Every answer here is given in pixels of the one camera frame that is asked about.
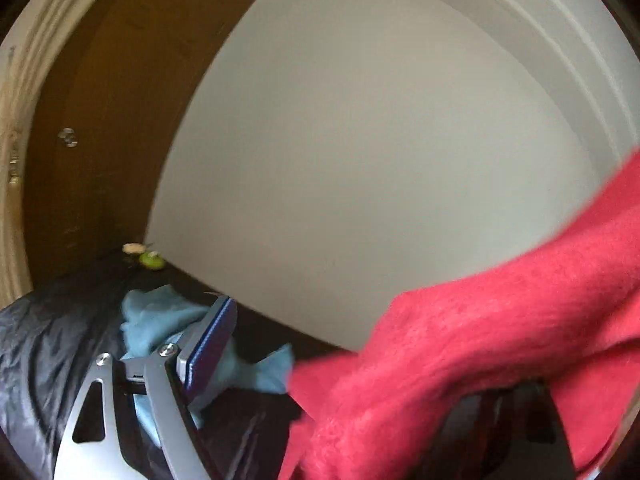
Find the white wall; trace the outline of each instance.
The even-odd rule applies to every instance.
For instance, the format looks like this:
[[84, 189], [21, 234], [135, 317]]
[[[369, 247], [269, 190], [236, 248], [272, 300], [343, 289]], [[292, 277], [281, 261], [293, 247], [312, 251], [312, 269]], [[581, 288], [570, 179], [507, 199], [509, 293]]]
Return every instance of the white wall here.
[[539, 243], [599, 185], [554, 102], [439, 0], [257, 0], [169, 154], [148, 240], [357, 348], [394, 295]]
[[638, 143], [640, 63], [601, 0], [441, 0], [517, 59], [562, 110], [601, 178]]

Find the green object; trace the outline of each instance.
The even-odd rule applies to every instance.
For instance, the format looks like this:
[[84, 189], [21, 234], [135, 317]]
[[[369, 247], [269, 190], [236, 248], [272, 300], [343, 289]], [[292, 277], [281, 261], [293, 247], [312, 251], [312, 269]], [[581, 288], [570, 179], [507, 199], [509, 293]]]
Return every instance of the green object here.
[[150, 270], [164, 269], [166, 265], [166, 261], [157, 251], [147, 251], [146, 253], [140, 254], [139, 261], [143, 267]]

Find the blue gripper pad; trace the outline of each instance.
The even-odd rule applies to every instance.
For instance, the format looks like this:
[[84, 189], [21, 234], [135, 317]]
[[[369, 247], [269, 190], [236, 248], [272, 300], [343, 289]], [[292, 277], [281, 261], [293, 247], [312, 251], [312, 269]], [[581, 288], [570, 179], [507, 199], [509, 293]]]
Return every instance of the blue gripper pad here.
[[236, 328], [237, 320], [236, 302], [231, 298], [225, 298], [215, 318], [187, 359], [183, 386], [188, 403], [203, 393], [207, 387], [222, 352]]

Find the white molding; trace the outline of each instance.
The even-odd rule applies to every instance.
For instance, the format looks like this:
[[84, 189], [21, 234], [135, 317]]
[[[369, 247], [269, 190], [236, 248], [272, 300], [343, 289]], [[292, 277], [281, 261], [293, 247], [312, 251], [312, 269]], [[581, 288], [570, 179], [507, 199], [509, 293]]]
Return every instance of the white molding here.
[[640, 62], [601, 0], [441, 0], [543, 86], [605, 179], [638, 144]]
[[[16, 145], [24, 152], [44, 80], [94, 1], [32, 0], [28, 12], [23, 11], [5, 39], [11, 42], [17, 37], [17, 43], [2, 43], [2, 49], [9, 52], [9, 56], [0, 83], [0, 308], [31, 288], [20, 225], [19, 187], [7, 184], [10, 152]], [[24, 37], [12, 34], [17, 28], [28, 32]]]

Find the red cloth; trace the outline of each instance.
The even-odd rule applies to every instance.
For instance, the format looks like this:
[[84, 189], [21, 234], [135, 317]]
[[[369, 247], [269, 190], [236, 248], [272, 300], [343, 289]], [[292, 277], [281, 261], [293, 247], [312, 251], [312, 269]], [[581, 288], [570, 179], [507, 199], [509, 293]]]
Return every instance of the red cloth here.
[[398, 480], [464, 395], [544, 376], [578, 470], [640, 379], [640, 153], [557, 238], [494, 269], [401, 294], [359, 354], [298, 366], [306, 411], [280, 480]]

